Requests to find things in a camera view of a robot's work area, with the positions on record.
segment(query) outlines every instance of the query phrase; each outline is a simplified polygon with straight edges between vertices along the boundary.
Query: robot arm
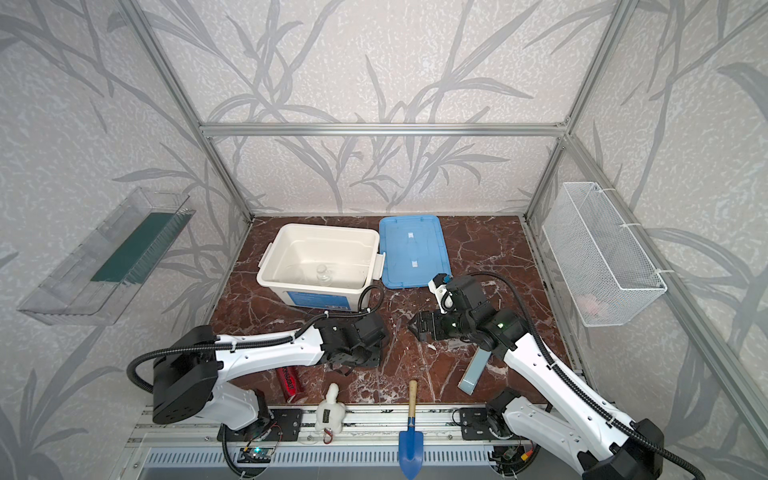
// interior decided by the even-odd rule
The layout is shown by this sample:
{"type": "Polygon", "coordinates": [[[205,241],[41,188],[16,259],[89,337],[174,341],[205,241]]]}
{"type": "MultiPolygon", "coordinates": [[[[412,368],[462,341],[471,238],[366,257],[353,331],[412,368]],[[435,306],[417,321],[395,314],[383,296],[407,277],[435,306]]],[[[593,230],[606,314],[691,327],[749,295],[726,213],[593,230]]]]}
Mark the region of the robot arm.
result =
{"type": "Polygon", "coordinates": [[[171,348],[149,354],[156,358],[154,386],[150,386],[153,420],[167,424],[195,416],[258,436],[271,423],[266,402],[257,392],[240,389],[230,380],[281,366],[335,363],[376,367],[388,338],[376,313],[251,336],[216,336],[210,326],[198,326],[171,348]]]}
{"type": "Polygon", "coordinates": [[[563,417],[547,413],[520,393],[506,389],[486,406],[488,423],[499,438],[513,433],[524,436],[569,464],[582,478],[651,480],[661,475],[661,456],[612,425],[614,420],[632,425],[646,439],[663,445],[664,436],[652,422],[635,423],[579,379],[546,345],[549,355],[543,355],[527,322],[510,309],[495,310],[473,277],[456,277],[445,290],[454,307],[445,302],[448,309],[420,312],[409,323],[409,330],[421,341],[428,335],[435,341],[468,337],[523,375],[563,417]],[[611,419],[598,415],[556,373],[555,365],[573,386],[612,415],[611,419]]]}

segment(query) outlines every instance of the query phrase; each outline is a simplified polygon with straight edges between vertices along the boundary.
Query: white wire basket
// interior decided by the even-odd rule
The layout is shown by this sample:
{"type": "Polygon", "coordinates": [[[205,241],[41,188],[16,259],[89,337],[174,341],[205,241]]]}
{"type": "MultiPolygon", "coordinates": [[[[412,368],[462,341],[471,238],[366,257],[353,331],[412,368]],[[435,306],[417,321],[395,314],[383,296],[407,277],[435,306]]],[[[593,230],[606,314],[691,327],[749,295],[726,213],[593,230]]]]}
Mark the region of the white wire basket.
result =
{"type": "Polygon", "coordinates": [[[667,284],[594,182],[566,182],[543,225],[585,326],[624,325],[667,284]]]}

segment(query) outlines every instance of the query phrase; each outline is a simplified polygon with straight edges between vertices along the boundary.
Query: blue label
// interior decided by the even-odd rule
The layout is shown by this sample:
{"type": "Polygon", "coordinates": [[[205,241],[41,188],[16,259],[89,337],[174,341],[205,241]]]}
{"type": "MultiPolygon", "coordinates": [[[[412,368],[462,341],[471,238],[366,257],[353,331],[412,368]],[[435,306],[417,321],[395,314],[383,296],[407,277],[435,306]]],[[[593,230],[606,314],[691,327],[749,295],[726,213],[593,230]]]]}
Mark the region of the blue label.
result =
{"type": "Polygon", "coordinates": [[[345,296],[304,292],[288,292],[288,296],[290,296],[290,299],[293,300],[296,306],[327,308],[331,310],[349,310],[349,302],[345,296]]]}

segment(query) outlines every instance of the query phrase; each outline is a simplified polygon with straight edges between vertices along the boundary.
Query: marble table surface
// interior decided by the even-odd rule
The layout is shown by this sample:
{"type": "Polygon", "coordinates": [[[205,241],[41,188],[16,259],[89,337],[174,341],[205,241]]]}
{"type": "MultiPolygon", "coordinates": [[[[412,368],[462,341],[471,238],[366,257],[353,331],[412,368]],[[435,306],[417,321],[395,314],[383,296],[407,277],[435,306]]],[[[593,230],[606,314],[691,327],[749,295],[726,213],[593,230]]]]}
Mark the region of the marble table surface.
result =
{"type": "MultiPolygon", "coordinates": [[[[381,217],[258,217],[253,223],[234,271],[227,281],[211,320],[216,333],[254,335],[298,328],[319,310],[285,305],[268,288],[256,282],[258,263],[266,246],[287,223],[311,223],[337,227],[379,229],[381,217]]],[[[541,277],[531,257],[518,217],[440,217],[453,275],[490,270],[509,278],[518,288],[535,318],[544,341],[565,362],[565,347],[550,310],[541,277]]],[[[493,305],[516,310],[503,284],[479,277],[493,305]]],[[[297,367],[304,393],[293,403],[317,404],[331,382],[340,387],[344,403],[407,403],[408,382],[419,381],[422,403],[482,403],[506,386],[531,401],[542,402],[536,389],[502,361],[493,358],[482,373],[473,395],[458,389],[476,347],[460,340],[419,343],[406,326],[422,310],[436,310],[435,297],[427,288],[387,290],[379,314],[391,339],[378,369],[354,369],[344,376],[328,365],[297,367]]],[[[242,376],[236,385],[259,389],[270,405],[284,404],[274,371],[242,376]]]]}

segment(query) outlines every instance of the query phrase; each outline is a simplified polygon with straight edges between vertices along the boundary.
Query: leaf pattern wallpaper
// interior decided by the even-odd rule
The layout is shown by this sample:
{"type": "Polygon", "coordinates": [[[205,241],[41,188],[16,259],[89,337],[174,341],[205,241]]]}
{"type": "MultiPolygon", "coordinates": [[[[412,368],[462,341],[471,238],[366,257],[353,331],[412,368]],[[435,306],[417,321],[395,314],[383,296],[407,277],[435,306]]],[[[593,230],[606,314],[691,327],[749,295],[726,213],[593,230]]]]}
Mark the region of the leaf pattern wallpaper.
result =
{"type": "Polygon", "coordinates": [[[207,312],[247,232],[116,4],[0,5],[0,474],[107,478],[150,396],[139,353],[207,312]],[[197,212],[113,326],[46,326],[16,311],[135,187],[197,212]]]}
{"type": "MultiPolygon", "coordinates": [[[[331,123],[563,121],[614,3],[141,1],[202,121],[331,123]]],[[[215,141],[264,214],[518,214],[554,145],[215,141]]]]}
{"type": "MultiPolygon", "coordinates": [[[[764,392],[767,27],[765,1],[638,8],[576,127],[764,392]]],[[[566,156],[533,223],[591,378],[630,414],[665,425],[667,444],[708,478],[768,478],[768,460],[663,299],[626,326],[581,324],[541,222],[558,185],[582,180],[566,156]]]]}

